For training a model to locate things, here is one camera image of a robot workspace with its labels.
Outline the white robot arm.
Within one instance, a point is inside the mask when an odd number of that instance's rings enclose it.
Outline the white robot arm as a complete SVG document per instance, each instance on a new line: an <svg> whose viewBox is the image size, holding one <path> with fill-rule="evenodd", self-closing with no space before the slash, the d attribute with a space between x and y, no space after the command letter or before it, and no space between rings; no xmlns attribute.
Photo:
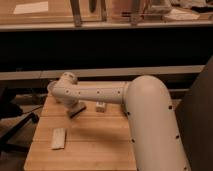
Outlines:
<svg viewBox="0 0 213 171"><path fill-rule="evenodd" d="M126 109L138 171L191 171L168 88L157 77L81 85L65 72L48 85L63 104L72 100L122 104Z"/></svg>

